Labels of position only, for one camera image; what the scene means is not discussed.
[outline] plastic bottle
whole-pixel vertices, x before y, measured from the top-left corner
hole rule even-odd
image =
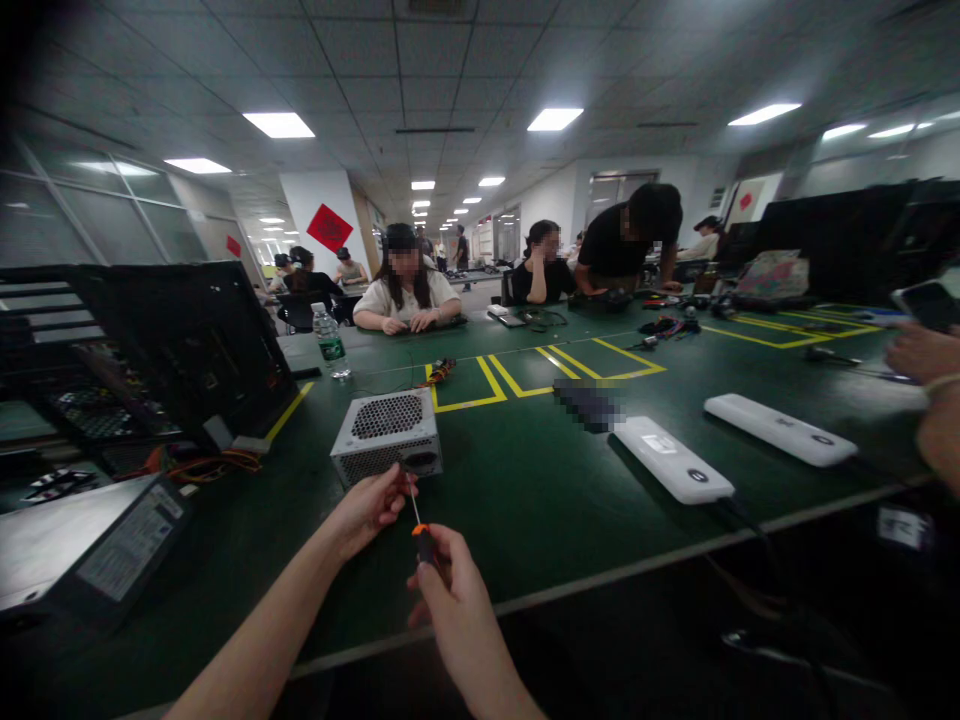
[[[313,334],[317,336],[323,361],[331,377],[343,380],[350,376],[350,363],[347,362],[347,351],[343,349],[343,340],[337,329],[337,321],[330,317],[327,307],[322,302],[310,306],[313,310]]]

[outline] desk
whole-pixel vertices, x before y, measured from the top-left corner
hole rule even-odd
[[[477,313],[466,327],[389,338],[346,329],[354,369],[324,375],[274,441],[256,476],[232,475],[195,496],[195,515],[128,621],[86,652],[49,663],[33,691],[58,717],[115,717],[166,703],[191,682],[340,499],[328,459],[357,390],[421,382],[424,365],[458,359],[436,388],[445,472],[425,479],[425,521],[460,530],[498,613],[645,572],[750,537],[714,507],[678,504],[609,434],[585,432],[549,395],[556,377],[623,377],[626,414],[648,414],[738,487],[769,530],[897,491],[840,470],[817,470],[704,415],[703,401],[737,392],[849,438],[902,478],[924,472],[913,442],[919,388],[804,362],[828,343],[879,363],[892,337],[839,316],[832,337],[800,329],[815,313],[703,317],[704,332],[650,354],[616,348],[654,319],[639,303],[620,315],[569,320],[545,334]],[[409,633],[413,570],[404,511],[337,578],[295,674],[397,647]]]

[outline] white shirt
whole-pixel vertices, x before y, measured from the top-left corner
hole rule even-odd
[[[427,278],[430,283],[430,302],[433,307],[438,308],[447,300],[453,300],[459,297],[442,274],[428,271]],[[377,280],[367,288],[363,297],[360,298],[360,302],[353,308],[353,314],[356,315],[361,310],[369,310],[383,317],[392,317],[400,322],[409,322],[410,318],[420,312],[420,310],[430,309],[421,308],[417,303],[417,299],[413,296],[413,293],[407,292],[406,289],[402,292],[403,308],[400,309],[390,297],[390,290],[387,288],[386,281],[382,279]]]

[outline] black shirt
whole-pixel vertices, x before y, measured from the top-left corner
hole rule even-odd
[[[547,263],[543,268],[543,274],[547,283],[547,299],[544,302],[557,302],[560,299],[560,293],[565,292],[570,295],[577,289],[577,283],[563,260]],[[531,287],[533,287],[533,273],[527,270],[525,262],[521,263],[513,271],[514,302],[520,305],[526,303]]]
[[[642,270],[644,259],[650,252],[649,242],[624,239],[622,214],[626,207],[627,203],[622,202],[607,208],[587,228],[578,262],[589,265],[590,271],[597,275],[636,275]]]

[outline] white power strip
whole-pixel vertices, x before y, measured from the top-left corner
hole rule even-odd
[[[849,440],[742,395],[718,395],[707,400],[703,409],[815,467],[836,465],[857,454],[857,446]]]
[[[723,475],[648,417],[627,418],[613,434],[684,505],[709,503],[734,493]]]

